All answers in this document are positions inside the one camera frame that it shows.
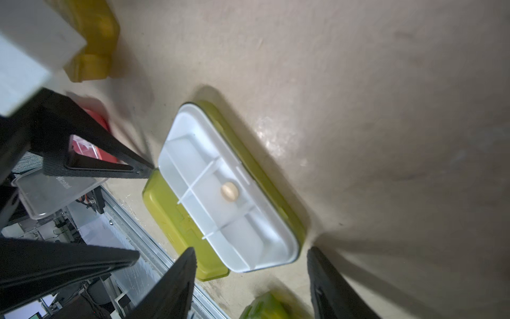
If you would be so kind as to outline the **pink pillbox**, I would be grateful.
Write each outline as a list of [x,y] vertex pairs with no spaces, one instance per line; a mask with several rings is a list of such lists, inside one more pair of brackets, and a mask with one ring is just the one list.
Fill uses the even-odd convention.
[[[96,122],[98,122],[103,128],[105,128],[109,133],[111,133],[109,123],[98,113],[89,110],[87,108],[84,108],[84,111],[91,116]],[[118,159],[111,154],[103,151],[103,149],[98,148],[93,143],[90,143],[89,141],[85,140],[84,138],[72,135],[72,149],[80,155],[94,158],[97,160],[102,160],[104,162],[110,162],[110,163],[118,163]]]

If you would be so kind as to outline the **white pillbox with green lid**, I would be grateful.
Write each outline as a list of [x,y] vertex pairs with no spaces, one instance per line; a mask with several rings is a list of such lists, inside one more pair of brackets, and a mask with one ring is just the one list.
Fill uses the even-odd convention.
[[142,198],[177,253],[195,250],[200,281],[300,256],[299,217],[210,102],[179,108]]

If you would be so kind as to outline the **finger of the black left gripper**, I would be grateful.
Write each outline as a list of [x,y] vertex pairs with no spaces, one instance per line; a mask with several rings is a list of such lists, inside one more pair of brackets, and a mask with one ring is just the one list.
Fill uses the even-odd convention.
[[137,263],[134,250],[76,243],[1,239],[1,312],[7,313],[69,284]]
[[71,98],[41,89],[27,101],[33,111],[30,151],[43,173],[58,177],[146,179],[155,167],[110,133],[104,119]]

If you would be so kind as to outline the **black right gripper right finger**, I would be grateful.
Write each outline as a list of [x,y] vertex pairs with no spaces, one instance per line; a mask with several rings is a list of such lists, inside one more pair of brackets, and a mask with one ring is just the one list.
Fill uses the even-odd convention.
[[318,247],[307,253],[308,275],[316,318],[378,318]]

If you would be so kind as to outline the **yellow two-compartment pillbox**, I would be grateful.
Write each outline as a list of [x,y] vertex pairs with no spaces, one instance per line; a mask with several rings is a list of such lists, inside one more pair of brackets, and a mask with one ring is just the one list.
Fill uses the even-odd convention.
[[120,26],[104,0],[49,1],[48,4],[86,41],[86,46],[64,67],[72,82],[109,77]]

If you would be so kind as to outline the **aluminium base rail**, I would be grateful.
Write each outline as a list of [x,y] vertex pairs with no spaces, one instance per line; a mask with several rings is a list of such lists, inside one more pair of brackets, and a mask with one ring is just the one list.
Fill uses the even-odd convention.
[[[114,227],[129,238],[131,244],[141,252],[142,259],[161,278],[173,266],[174,260],[104,187],[101,190],[106,205],[104,213],[112,220]],[[226,312],[199,284],[195,284],[193,289],[191,311],[195,318],[228,318]]]

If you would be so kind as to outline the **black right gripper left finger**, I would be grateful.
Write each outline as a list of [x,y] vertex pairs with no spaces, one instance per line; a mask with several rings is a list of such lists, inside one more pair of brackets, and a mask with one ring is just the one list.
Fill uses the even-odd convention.
[[175,261],[128,318],[187,318],[195,286],[197,258],[190,247]]

